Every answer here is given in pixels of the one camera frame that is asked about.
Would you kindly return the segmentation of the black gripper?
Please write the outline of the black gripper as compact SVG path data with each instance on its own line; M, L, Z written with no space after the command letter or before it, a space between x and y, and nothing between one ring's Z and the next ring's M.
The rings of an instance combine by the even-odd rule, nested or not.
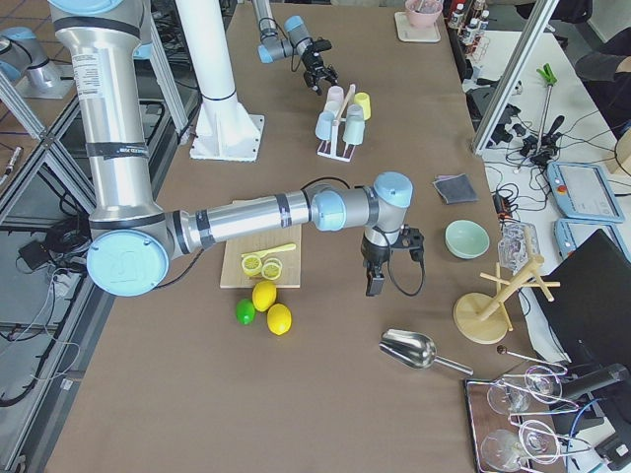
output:
M305 66L304 80L307 87L313 90L318 96L322 94L319 85L320 80L326 80L329 84L338 83L338 74L332 65L325 66L321 58L321 53L328 51L331 43L327 39L317 39L312 41L301 54L301 60Z
M382 267L389 261L394 244L394 233L364 231L361 242L361 253L366 268L366 296L378 296L384 286L385 276Z

